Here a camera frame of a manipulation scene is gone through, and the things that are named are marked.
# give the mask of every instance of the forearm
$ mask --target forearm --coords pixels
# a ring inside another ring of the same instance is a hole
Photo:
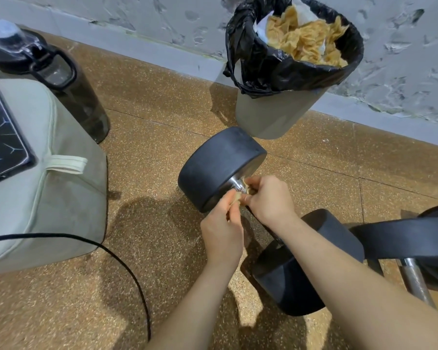
[[[232,274],[207,265],[146,349],[206,349]]]
[[[438,349],[438,312],[391,285],[298,218],[276,230],[354,345]]]

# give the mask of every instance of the phone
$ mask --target phone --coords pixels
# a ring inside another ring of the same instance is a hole
[[[11,111],[0,95],[0,181],[36,164],[36,158],[19,133]]]

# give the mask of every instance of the wall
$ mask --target wall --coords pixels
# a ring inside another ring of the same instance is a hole
[[[241,0],[25,0],[221,58]],[[320,0],[360,30],[365,58],[335,94],[438,122],[438,0]]]

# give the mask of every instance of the baseboard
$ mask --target baseboard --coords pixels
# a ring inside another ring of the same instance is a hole
[[[0,0],[0,18],[152,63],[181,74],[234,86],[229,78],[222,75],[224,69],[222,61],[134,35],[121,27],[97,24],[49,7],[19,0]],[[312,109],[438,145],[437,123],[377,112],[354,98],[325,93]]]

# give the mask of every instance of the cable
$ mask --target cable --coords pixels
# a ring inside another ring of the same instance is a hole
[[[138,287],[138,291],[140,292],[140,297],[141,297],[141,300],[143,301],[144,311],[146,313],[147,341],[150,341],[151,340],[151,316],[149,314],[149,309],[147,308],[146,299],[144,298],[144,294],[143,294],[143,290],[141,289],[141,285],[138,282],[138,279],[136,279],[136,276],[134,276],[133,271],[131,271],[131,269],[128,267],[128,265],[126,265],[122,259],[117,257],[117,255],[114,252],[112,252],[109,248],[105,247],[104,245],[102,245],[98,242],[91,241],[90,239],[87,239],[84,237],[71,235],[69,233],[27,233],[27,234],[15,233],[15,234],[10,234],[10,235],[0,236],[0,241],[6,241],[6,240],[10,240],[10,239],[51,238],[51,237],[53,237],[53,238],[55,238],[55,237],[72,238],[72,239],[77,239],[78,241],[89,243],[91,245],[95,245],[99,248],[102,248],[104,251],[106,251],[112,257],[114,257],[114,259],[117,260],[117,262],[122,264],[122,266],[129,272],[129,274],[133,278],[136,286]]]

